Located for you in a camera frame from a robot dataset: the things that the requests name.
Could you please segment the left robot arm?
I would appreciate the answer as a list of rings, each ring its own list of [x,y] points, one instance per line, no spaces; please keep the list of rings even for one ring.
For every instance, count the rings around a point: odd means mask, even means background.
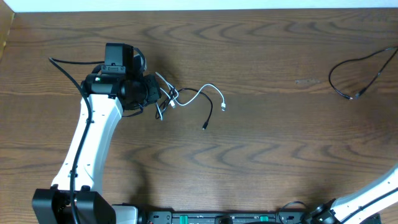
[[[144,75],[146,58],[128,44],[108,43],[103,61],[80,92],[78,124],[67,156],[50,188],[36,189],[32,208],[39,223],[146,223],[143,210],[102,196],[103,172],[111,139],[124,112],[141,114],[161,97],[155,76]]]

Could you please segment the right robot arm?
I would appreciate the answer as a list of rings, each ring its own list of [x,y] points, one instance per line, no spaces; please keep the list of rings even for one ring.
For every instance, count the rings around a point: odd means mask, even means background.
[[[304,223],[355,224],[397,203],[397,166],[361,190],[333,199],[310,212]]]

